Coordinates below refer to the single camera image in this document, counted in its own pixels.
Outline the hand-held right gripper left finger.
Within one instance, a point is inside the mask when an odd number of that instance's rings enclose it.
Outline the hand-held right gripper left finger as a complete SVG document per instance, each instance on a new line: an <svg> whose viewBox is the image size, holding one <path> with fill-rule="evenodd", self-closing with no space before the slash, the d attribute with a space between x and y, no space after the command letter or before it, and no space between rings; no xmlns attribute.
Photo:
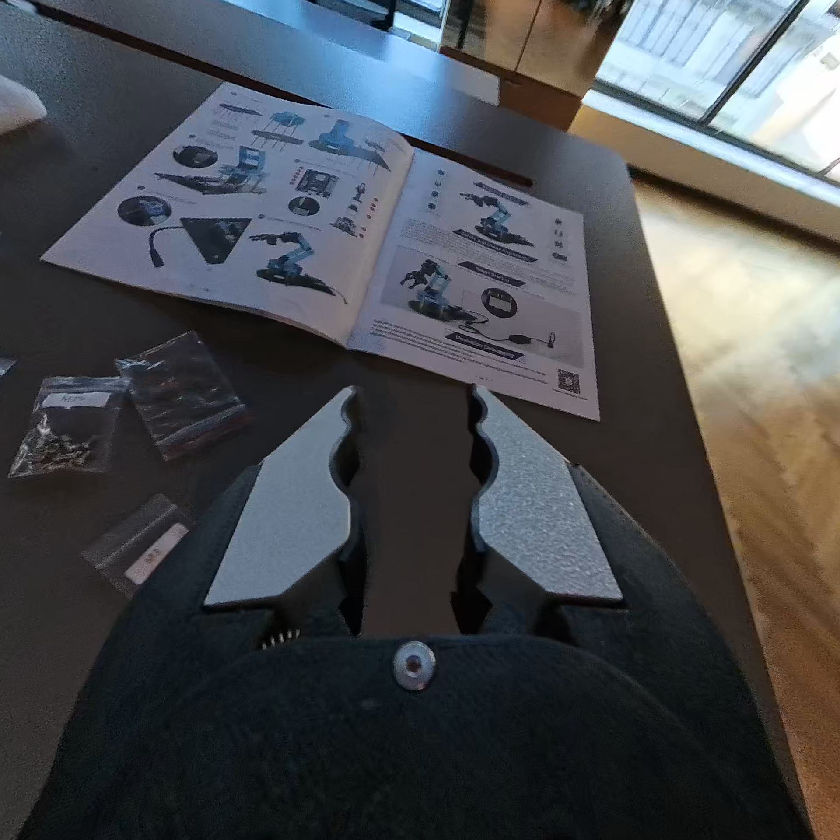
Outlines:
<svg viewBox="0 0 840 840"><path fill-rule="evenodd" d="M359 468L359 390L343 388L265 457L205 606L317 606L358 600L364 535L349 485Z"/></svg>

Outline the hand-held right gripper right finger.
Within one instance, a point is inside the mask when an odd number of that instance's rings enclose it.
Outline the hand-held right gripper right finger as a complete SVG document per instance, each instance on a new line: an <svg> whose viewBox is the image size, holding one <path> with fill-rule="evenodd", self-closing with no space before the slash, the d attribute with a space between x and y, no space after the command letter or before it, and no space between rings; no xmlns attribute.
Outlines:
<svg viewBox="0 0 840 840"><path fill-rule="evenodd" d="M487 388L471 396L479 592L491 604L621 604L569 461Z"/></svg>

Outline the printed instruction sheet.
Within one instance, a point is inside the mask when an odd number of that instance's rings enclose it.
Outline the printed instruction sheet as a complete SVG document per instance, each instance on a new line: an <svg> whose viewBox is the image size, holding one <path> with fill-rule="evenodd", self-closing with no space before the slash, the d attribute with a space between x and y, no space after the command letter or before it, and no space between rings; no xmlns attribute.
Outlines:
<svg viewBox="0 0 840 840"><path fill-rule="evenodd" d="M221 85L42 259L599 421L584 219Z"/></svg>

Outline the scattered small hardware bags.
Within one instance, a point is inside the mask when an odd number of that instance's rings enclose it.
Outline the scattered small hardware bags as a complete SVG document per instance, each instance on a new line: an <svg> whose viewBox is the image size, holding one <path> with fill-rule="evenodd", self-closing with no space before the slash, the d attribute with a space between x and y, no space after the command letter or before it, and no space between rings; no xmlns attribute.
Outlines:
<svg viewBox="0 0 840 840"><path fill-rule="evenodd" d="M10 479L105 474L126 402L166 462L215 443L247 421L246 405L195 332L116 360L115 368L115 376L42 381ZM130 599L192 526L182 509L157 493L81 556Z"/></svg>

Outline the wooden cabinet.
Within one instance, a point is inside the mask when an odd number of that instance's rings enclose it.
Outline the wooden cabinet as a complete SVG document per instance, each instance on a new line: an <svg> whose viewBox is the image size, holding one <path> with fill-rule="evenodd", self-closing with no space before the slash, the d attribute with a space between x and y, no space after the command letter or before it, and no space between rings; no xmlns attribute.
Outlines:
<svg viewBox="0 0 840 840"><path fill-rule="evenodd" d="M498 82L498 105L569 131L632 2L448 2L440 51Z"/></svg>

